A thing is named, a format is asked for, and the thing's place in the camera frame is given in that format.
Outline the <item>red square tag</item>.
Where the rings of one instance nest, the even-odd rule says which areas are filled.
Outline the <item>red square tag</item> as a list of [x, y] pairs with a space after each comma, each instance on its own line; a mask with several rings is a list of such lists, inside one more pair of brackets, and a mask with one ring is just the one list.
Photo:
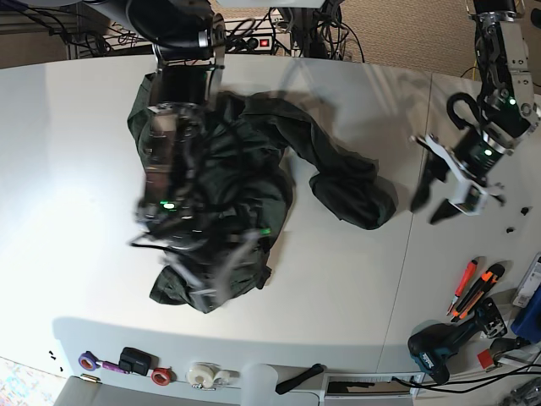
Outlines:
[[485, 349], [479, 353], [477, 358], [483, 370], [489, 370], [495, 366], [494, 357], [489, 349]]

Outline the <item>orange black utility knife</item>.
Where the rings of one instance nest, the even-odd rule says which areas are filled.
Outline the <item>orange black utility knife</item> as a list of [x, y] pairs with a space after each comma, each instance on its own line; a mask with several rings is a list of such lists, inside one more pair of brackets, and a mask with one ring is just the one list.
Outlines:
[[501, 263], [493, 264], [485, 271], [467, 292], [464, 299], [452, 312], [451, 323], [465, 319], [474, 309], [477, 302], [490, 291], [505, 273]]

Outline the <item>teal black cordless drill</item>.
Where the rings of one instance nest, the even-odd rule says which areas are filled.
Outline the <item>teal black cordless drill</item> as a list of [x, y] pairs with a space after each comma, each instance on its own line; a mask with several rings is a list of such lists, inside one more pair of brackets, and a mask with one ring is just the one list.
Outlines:
[[419, 369], [439, 385], [446, 384], [450, 372], [449, 358], [457, 355], [474, 335], [482, 332], [487, 338], [507, 334], [502, 315], [492, 298], [483, 300], [468, 320], [456, 324], [437, 323], [413, 334], [407, 341], [411, 358]]

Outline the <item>white plastic cup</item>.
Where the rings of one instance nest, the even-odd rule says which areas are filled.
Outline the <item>white plastic cup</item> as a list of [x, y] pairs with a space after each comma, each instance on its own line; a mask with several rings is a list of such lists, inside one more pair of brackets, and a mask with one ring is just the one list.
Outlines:
[[270, 365], [252, 364], [241, 371], [242, 406], [268, 406], [273, 404], [278, 381], [277, 371]]

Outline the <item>dark green t-shirt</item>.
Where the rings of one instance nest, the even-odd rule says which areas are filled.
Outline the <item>dark green t-shirt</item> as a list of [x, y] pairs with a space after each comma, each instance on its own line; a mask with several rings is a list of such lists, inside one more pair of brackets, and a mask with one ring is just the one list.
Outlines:
[[[152, 75], [143, 78], [128, 116], [140, 160], [139, 140], [147, 120], [144, 103]], [[395, 213], [395, 201], [377, 183], [375, 163], [335, 145], [307, 112], [289, 101], [265, 93], [221, 93], [209, 134], [203, 189], [211, 202], [229, 205], [217, 221], [234, 227], [269, 228], [270, 253], [293, 203], [292, 181], [281, 168], [286, 151], [315, 167], [309, 187], [338, 219], [374, 230]], [[162, 270], [150, 297], [163, 305]]]

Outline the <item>purple tape roll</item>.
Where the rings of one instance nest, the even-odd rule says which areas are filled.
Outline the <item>purple tape roll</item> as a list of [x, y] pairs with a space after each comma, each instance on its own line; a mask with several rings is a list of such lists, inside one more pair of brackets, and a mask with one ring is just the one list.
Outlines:
[[78, 358], [78, 362], [79, 365], [87, 371], [94, 371], [100, 367], [98, 358], [90, 351], [82, 353]]

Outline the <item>black power strip red switch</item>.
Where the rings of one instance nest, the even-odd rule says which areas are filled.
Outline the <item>black power strip red switch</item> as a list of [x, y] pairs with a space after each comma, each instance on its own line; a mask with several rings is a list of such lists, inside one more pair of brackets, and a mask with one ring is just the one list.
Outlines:
[[226, 53], [271, 55], [271, 38], [267, 37], [236, 37], [227, 41]]

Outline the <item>blue box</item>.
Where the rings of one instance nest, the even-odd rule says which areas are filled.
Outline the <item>blue box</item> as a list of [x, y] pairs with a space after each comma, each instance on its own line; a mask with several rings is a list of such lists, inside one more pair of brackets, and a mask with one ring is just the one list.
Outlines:
[[527, 306], [519, 312], [511, 324], [512, 332], [530, 343], [539, 343], [541, 338], [540, 300], [541, 291], [538, 288]]

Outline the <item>red tape roll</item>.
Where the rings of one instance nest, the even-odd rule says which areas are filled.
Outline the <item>red tape roll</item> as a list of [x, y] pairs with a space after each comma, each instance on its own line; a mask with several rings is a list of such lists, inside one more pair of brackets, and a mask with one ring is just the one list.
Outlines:
[[158, 386], [168, 386], [173, 381], [171, 368], [155, 368], [150, 375], [151, 380]]

